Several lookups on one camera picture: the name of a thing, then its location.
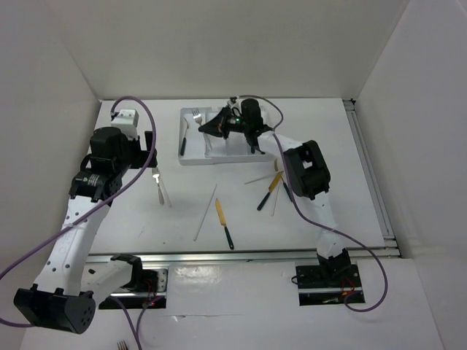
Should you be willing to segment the gold fork green handle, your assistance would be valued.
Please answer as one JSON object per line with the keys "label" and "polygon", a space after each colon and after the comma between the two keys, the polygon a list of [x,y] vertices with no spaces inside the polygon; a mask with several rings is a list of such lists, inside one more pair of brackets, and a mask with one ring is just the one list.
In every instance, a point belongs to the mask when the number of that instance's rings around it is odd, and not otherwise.
{"label": "gold fork green handle", "polygon": [[188,120],[186,119],[186,117],[184,117],[183,119],[184,119],[184,122],[185,122],[185,129],[184,129],[184,132],[183,132],[182,143],[180,145],[180,156],[184,156],[184,154],[185,154],[185,148],[186,148],[186,143],[187,143],[186,136],[187,136],[187,132],[188,132],[188,129],[189,129]]}
{"label": "gold fork green handle", "polygon": [[[275,171],[278,171],[278,172],[281,171],[281,169],[279,168],[278,159],[275,159],[275,160],[274,160],[274,170],[275,170]],[[292,201],[293,201],[293,198],[292,198],[292,195],[291,195],[291,193],[290,193],[290,188],[289,188],[289,186],[287,185],[285,175],[284,175],[284,176],[281,176],[281,181],[282,181],[283,187],[284,187],[284,189],[285,189],[285,192],[287,193],[287,196],[289,197],[289,200],[292,202]]]}

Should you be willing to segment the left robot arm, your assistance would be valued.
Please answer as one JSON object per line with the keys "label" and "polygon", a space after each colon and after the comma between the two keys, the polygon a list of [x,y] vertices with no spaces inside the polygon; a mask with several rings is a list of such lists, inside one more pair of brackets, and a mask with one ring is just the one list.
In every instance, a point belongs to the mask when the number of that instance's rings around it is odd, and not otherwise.
{"label": "left robot arm", "polygon": [[15,306],[33,326],[82,334],[97,306],[114,291],[134,291],[143,285],[147,272],[136,256],[116,254],[97,271],[85,264],[125,173],[157,166],[154,133],[145,131],[144,137],[146,149],[141,148],[137,135],[120,128],[93,132],[90,153],[69,190],[65,233],[56,240],[32,287],[18,289],[14,297]]}

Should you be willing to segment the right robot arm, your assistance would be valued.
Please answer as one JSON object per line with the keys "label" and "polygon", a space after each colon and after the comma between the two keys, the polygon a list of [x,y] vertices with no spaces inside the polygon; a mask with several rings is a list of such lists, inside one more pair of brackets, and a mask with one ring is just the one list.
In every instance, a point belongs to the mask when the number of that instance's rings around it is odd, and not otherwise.
{"label": "right robot arm", "polygon": [[351,262],[329,201],[331,173],[316,141],[299,142],[277,133],[283,121],[283,112],[267,98],[234,96],[198,131],[225,140],[231,133],[239,133],[251,152],[279,158],[289,199],[303,220],[320,229],[318,276],[322,283],[333,286],[342,280]]}

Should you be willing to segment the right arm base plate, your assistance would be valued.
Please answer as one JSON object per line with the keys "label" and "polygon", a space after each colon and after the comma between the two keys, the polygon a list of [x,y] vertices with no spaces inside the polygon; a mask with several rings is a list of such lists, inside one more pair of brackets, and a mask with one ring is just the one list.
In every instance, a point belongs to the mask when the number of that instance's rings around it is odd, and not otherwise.
{"label": "right arm base plate", "polygon": [[348,303],[365,303],[362,282],[356,264],[343,274],[327,279],[319,265],[298,265],[290,279],[298,288],[300,306],[324,306]]}

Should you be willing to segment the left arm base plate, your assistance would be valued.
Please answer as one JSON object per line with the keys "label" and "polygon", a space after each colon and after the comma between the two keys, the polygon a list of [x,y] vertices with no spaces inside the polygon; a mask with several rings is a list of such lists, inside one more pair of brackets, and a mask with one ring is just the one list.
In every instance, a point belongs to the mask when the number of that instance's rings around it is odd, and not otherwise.
{"label": "left arm base plate", "polygon": [[144,269],[136,287],[122,287],[111,296],[118,299],[128,310],[164,309],[168,277],[167,268]]}

